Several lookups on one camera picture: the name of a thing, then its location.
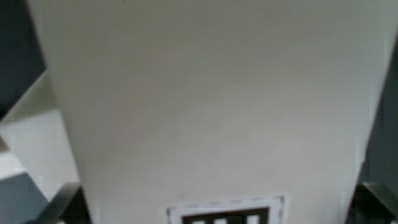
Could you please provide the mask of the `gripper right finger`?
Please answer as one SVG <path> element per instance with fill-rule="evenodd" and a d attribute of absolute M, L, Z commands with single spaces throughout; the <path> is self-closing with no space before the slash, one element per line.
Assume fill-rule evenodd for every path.
<path fill-rule="evenodd" d="M 398 196 L 379 183 L 356 186 L 345 224 L 398 224 Z"/>

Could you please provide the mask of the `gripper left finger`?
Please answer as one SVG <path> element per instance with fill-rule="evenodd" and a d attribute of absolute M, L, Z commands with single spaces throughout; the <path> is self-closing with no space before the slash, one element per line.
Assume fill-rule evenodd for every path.
<path fill-rule="evenodd" d="M 84 188 L 66 183 L 34 219 L 23 224 L 93 224 Z"/>

